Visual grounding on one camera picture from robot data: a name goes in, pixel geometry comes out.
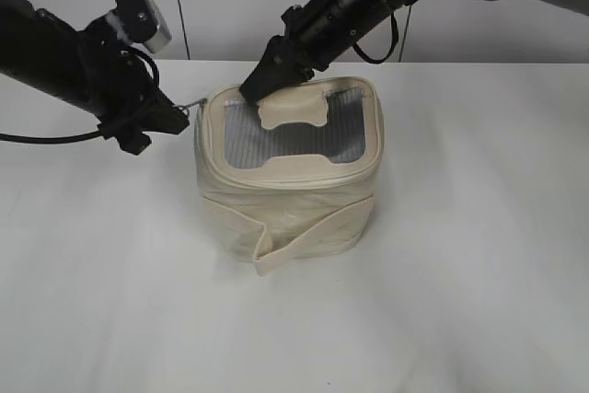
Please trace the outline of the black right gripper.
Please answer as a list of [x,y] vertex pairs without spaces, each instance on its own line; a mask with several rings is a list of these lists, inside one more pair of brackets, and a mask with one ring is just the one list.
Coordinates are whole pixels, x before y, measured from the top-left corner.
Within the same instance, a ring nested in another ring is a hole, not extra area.
[[306,83],[316,70],[328,67],[301,38],[304,18],[300,5],[290,6],[282,14],[283,35],[269,40],[258,64],[239,87],[246,102],[259,102],[282,88]]

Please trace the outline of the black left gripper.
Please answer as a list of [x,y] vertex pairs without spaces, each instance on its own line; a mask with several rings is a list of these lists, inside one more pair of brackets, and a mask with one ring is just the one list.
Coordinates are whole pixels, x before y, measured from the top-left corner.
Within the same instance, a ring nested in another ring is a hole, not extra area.
[[152,57],[119,38],[107,20],[93,20],[78,37],[90,92],[101,105],[98,131],[104,139],[140,155],[151,144],[140,125],[145,116],[150,133],[182,133],[190,125],[184,111],[158,90]]

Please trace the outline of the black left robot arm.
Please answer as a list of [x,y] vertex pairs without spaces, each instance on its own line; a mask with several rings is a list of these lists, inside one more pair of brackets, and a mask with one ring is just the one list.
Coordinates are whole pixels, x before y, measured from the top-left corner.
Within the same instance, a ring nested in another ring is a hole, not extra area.
[[74,29],[29,0],[1,0],[1,72],[98,119],[94,132],[61,137],[4,133],[15,144],[74,144],[115,139],[138,156],[150,133],[181,134],[186,110],[160,88],[153,54],[171,40],[154,0],[115,0],[115,7]]

